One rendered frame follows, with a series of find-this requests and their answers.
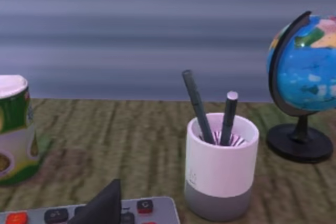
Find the black triangular object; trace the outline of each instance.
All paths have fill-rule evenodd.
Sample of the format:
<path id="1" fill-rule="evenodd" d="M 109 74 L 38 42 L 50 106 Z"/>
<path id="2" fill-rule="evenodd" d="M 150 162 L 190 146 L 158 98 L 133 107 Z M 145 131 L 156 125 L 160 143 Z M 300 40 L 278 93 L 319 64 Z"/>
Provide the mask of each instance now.
<path id="1" fill-rule="evenodd" d="M 119 224 L 121 214 L 120 180 L 113 180 L 95 198 L 73 218 L 68 224 Z"/>

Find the marker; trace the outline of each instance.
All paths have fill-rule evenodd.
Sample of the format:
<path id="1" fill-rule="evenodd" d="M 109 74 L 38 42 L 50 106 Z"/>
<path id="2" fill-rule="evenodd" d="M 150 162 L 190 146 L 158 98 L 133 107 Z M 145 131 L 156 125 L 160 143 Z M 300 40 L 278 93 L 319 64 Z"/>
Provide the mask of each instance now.
<path id="1" fill-rule="evenodd" d="M 222 134 L 220 136 L 219 144 L 221 146 L 230 146 L 231 131 L 233 121 L 236 115 L 236 108 L 238 102 L 238 93 L 230 91 L 226 94 L 225 112 L 223 117 Z"/>
<path id="2" fill-rule="evenodd" d="M 203 108 L 203 105 L 202 105 L 201 96 L 200 96 L 200 93 L 198 92 L 196 83 L 194 81 L 192 71 L 191 70 L 183 71 L 182 72 L 182 77 L 183 77 L 185 86 L 188 90 L 190 101 L 191 101 L 191 104 L 194 108 L 194 111 L 195 111 L 195 114 L 196 114 L 196 117 L 197 117 L 197 120 L 198 120 L 198 124 L 201 128 L 202 135 L 203 135 L 203 140 L 206 143 L 214 144 L 215 142 L 214 142 L 214 139 L 212 137 L 209 122 L 206 118 L 204 108 Z"/>

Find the gray wall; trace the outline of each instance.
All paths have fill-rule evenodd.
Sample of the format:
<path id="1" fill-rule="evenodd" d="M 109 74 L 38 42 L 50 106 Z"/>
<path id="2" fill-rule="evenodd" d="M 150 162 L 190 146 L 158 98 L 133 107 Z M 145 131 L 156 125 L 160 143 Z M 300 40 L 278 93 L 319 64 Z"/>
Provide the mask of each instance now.
<path id="1" fill-rule="evenodd" d="M 184 100 L 194 70 L 204 100 L 230 89 L 269 101 L 265 62 L 299 14 L 336 0 L 0 0 L 0 72 L 33 97 Z"/>

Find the green can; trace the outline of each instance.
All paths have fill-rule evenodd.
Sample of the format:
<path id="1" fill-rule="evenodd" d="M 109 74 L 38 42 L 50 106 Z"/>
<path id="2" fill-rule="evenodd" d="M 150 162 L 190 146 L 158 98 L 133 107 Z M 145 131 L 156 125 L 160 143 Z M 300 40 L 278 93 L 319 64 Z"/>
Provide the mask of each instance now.
<path id="1" fill-rule="evenodd" d="M 28 81 L 22 76 L 0 75 L 0 186 L 22 182 L 38 168 Z"/>

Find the globe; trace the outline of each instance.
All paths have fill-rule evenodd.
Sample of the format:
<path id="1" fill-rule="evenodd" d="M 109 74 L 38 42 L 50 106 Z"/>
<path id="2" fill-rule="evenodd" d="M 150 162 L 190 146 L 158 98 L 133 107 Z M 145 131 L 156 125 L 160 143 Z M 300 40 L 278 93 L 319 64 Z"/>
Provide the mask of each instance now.
<path id="1" fill-rule="evenodd" d="M 276 106 L 298 118 L 268 130 L 267 146 L 300 163 L 318 163 L 333 153 L 331 140 L 308 126 L 308 117 L 336 108 L 336 17 L 305 12 L 272 41 L 268 57 L 268 88 Z"/>
<path id="2" fill-rule="evenodd" d="M 269 47 L 267 72 L 288 27 Z M 276 78 L 279 93 L 290 106 L 306 111 L 336 108 L 336 17 L 309 16 L 309 22 L 284 46 Z"/>

